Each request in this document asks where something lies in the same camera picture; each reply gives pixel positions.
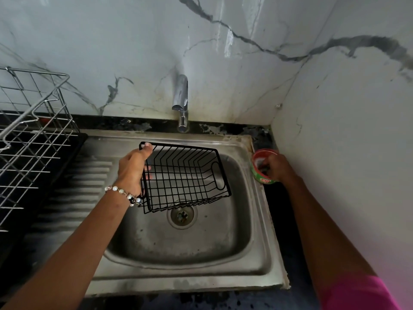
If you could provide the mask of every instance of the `black countertop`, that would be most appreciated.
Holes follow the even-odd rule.
[[[178,132],[178,122],[172,120],[89,115],[73,117],[81,129]],[[189,133],[251,135],[255,149],[274,147],[269,126],[191,121]],[[288,194],[280,183],[265,185],[264,189],[290,289],[86,298],[79,309],[319,309]]]

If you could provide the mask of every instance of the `pink sleeve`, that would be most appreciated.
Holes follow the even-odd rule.
[[[321,296],[323,310],[401,310],[376,276],[345,278]]]

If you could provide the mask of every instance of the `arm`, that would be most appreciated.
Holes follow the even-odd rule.
[[[151,153],[152,145],[146,143],[141,151],[133,150],[122,158],[115,185],[139,195],[144,162]],[[105,193],[75,232],[2,309],[77,309],[129,206],[120,193]]]
[[[349,275],[375,275],[373,269],[307,189],[285,156],[268,158],[269,176],[282,182],[294,210],[304,255],[320,297]]]

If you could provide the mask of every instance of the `faucet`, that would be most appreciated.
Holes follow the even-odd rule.
[[[179,111],[178,131],[185,133],[188,130],[188,77],[183,74],[176,81],[172,109]]]

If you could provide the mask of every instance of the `marble wall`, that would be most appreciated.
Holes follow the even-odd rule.
[[[338,0],[271,125],[280,150],[413,305],[413,0]]]
[[[270,124],[336,0],[0,0],[0,66],[70,75],[72,113]]]

